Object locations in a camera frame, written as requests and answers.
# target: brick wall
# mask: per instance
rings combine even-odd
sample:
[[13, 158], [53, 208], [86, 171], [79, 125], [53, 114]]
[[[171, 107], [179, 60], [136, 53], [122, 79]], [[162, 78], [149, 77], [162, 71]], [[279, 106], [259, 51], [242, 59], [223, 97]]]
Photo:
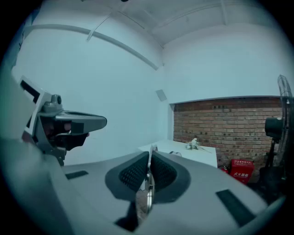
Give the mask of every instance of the brick wall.
[[281, 117], [279, 98], [231, 98], [175, 105], [174, 140], [193, 138], [216, 148], [218, 166], [231, 159], [254, 161], [251, 181], [256, 181], [271, 138], [264, 131], [267, 117]]

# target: red box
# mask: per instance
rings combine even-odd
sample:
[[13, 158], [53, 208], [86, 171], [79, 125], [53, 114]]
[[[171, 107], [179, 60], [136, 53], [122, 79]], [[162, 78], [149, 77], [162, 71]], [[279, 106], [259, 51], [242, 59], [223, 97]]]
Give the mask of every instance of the red box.
[[254, 170], [252, 161], [232, 159], [230, 175], [243, 184], [247, 184]]

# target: table top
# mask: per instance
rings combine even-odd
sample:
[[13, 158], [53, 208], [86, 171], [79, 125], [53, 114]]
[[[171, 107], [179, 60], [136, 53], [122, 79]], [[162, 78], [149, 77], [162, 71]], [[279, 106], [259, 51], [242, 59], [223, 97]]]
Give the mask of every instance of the table top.
[[138, 149], [141, 151], [150, 151], [150, 148], [152, 145], [157, 145], [159, 152], [166, 152], [166, 153], [170, 153], [172, 151], [179, 152], [184, 158], [194, 160], [197, 162], [202, 162], [217, 168], [216, 152], [215, 152], [215, 148], [213, 147], [201, 146], [207, 151], [197, 150], [197, 149], [189, 150], [189, 149], [186, 149], [185, 143], [172, 141], [172, 140], [160, 140], [152, 144], [139, 147]]

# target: black fan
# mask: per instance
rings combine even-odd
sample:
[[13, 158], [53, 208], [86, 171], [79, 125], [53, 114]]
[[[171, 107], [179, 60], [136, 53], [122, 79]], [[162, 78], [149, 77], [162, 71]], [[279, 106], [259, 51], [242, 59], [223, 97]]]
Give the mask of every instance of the black fan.
[[[281, 194], [287, 194], [291, 189], [294, 171], [294, 102], [287, 79], [280, 75], [278, 85], [281, 94], [282, 118], [267, 118], [266, 135], [272, 137], [271, 149], [267, 153], [265, 167], [260, 169], [259, 190], [265, 195], [268, 203], [277, 199]], [[274, 146], [279, 143], [278, 153]], [[280, 164], [273, 167], [274, 156], [280, 159]]]

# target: fire extinguisher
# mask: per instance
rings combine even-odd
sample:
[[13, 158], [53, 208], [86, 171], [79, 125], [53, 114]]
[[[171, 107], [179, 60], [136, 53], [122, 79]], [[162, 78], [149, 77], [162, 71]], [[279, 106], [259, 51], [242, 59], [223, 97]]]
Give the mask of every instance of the fire extinguisher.
[[218, 167], [220, 170], [222, 170], [223, 172], [229, 174], [228, 168], [226, 166], [219, 166]]

